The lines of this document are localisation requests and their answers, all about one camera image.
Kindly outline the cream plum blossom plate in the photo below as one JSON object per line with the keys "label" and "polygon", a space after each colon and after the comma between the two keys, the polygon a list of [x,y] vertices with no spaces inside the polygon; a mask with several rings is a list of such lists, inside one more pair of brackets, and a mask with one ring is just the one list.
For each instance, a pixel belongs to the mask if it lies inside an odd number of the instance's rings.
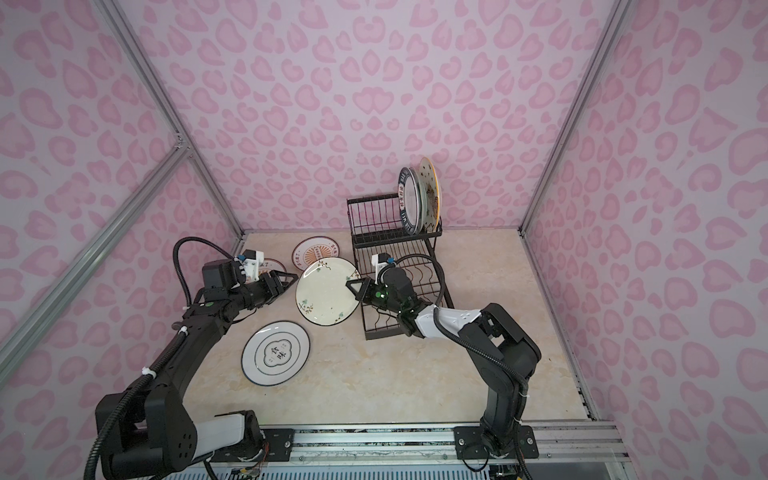
{"label": "cream plum blossom plate", "polygon": [[347,288],[350,280],[360,280],[348,260],[327,257],[315,261],[301,275],[295,291],[296,306],[310,323],[330,327],[344,322],[358,306]]}

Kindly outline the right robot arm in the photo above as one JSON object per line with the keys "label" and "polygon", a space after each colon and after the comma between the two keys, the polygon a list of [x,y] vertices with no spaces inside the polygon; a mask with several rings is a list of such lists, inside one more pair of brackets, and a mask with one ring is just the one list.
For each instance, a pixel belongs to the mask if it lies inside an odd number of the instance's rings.
{"label": "right robot arm", "polygon": [[393,314],[406,335],[446,339],[463,347],[488,387],[479,421],[483,446],[492,457],[522,456],[527,444],[522,417],[542,353],[501,305],[459,310],[430,303],[416,294],[405,271],[393,265],[377,280],[350,279],[345,287],[360,303]]}

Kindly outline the white star cat plate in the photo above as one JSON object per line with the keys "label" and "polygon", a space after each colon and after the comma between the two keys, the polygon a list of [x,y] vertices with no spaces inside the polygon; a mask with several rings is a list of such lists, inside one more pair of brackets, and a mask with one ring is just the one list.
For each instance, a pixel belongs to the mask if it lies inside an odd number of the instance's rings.
{"label": "white star cat plate", "polygon": [[424,231],[433,233],[440,222],[441,192],[436,169],[427,157],[421,159],[418,175],[424,198]]}

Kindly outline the white plate dark green rim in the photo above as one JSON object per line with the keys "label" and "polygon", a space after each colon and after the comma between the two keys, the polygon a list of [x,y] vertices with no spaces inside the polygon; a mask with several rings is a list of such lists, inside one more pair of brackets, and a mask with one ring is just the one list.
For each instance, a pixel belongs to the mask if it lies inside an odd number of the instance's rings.
{"label": "white plate dark green rim", "polygon": [[420,231],[422,199],[419,181],[414,170],[403,167],[398,176],[399,215],[404,231],[415,235]]}

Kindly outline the large orange sunburst plate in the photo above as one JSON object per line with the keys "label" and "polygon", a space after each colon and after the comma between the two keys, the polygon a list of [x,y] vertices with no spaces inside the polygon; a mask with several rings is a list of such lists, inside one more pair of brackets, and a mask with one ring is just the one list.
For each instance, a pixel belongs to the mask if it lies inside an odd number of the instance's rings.
{"label": "large orange sunburst plate", "polygon": [[259,275],[263,275],[271,271],[286,272],[286,267],[278,260],[265,258],[259,267]]}

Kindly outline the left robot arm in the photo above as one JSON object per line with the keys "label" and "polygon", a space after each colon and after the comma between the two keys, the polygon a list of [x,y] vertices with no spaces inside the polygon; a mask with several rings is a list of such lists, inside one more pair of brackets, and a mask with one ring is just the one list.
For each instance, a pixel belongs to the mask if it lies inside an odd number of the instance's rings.
{"label": "left robot arm", "polygon": [[253,411],[195,423],[184,396],[207,354],[240,313],[273,303],[298,277],[269,271],[249,282],[236,259],[206,263],[202,277],[202,288],[158,358],[123,392],[98,403],[98,435],[84,478],[102,473],[107,479],[161,479],[215,455],[246,461],[266,458],[267,441]]}

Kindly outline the mint green flower plate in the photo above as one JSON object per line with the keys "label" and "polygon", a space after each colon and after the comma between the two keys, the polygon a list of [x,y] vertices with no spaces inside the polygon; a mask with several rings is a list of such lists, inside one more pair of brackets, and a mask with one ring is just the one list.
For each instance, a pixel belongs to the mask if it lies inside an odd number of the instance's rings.
{"label": "mint green flower plate", "polygon": [[416,172],[415,177],[416,177],[416,185],[417,185],[418,195],[419,195],[419,214],[420,214],[420,220],[418,223],[417,232],[423,233],[425,231],[426,222],[427,222],[428,198],[427,198],[426,185],[424,183],[424,179],[422,175],[419,172]]}

